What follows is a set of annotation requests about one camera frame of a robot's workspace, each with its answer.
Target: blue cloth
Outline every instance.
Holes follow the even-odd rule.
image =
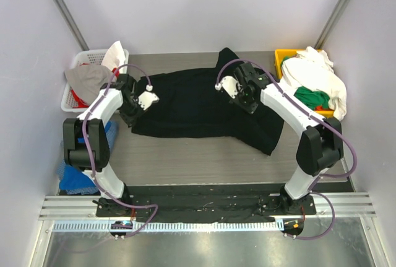
[[[109,121],[105,126],[105,132],[110,151],[112,151],[118,133],[118,123],[116,121]],[[84,142],[84,139],[79,138],[78,141]],[[64,160],[59,164],[56,173],[61,181],[59,183],[59,188],[61,190],[66,190],[69,195],[88,195],[98,192],[97,187],[88,176],[84,175],[80,170],[66,165]]]

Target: gray cloth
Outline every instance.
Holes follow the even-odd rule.
[[[102,85],[113,75],[107,67],[99,64],[83,64],[65,71],[64,74],[72,90],[87,105],[95,101]]]

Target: black fabric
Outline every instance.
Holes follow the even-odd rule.
[[[153,91],[160,98],[137,120],[132,132],[159,138],[204,138],[232,136],[270,155],[278,143],[283,120],[270,108],[259,104],[252,114],[215,90],[221,68],[237,55],[229,48],[218,56],[215,68],[189,69],[150,76]],[[238,63],[223,73],[232,75]],[[147,81],[137,83],[137,93]]]

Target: white laundry basket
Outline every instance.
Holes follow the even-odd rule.
[[[84,63],[87,64],[101,64],[101,61],[105,57],[107,49],[96,49],[96,50],[88,50],[88,51],[81,51],[77,54],[74,58],[72,68],[76,68],[81,66]],[[125,53],[125,62],[128,62],[129,52],[124,49]],[[119,70],[121,74],[127,72],[127,67],[123,67]],[[74,108],[78,106],[77,102],[75,101],[72,93],[71,87],[68,83],[66,83],[66,87],[63,92],[61,108],[65,112],[84,112],[86,108]]]

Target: white cloth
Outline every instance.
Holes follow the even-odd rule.
[[[298,51],[297,57],[283,62],[282,82],[297,90],[304,86],[311,91],[322,91],[329,95],[329,107],[334,117],[342,120],[347,113],[347,88],[332,69],[333,62],[325,51],[318,52],[312,47]]]
[[[122,64],[125,64],[125,53],[121,42],[117,41],[110,46],[105,57],[101,61],[101,65],[106,66],[110,71],[112,71],[114,68],[118,68]],[[126,67],[121,68],[120,73],[126,72],[126,69]]]

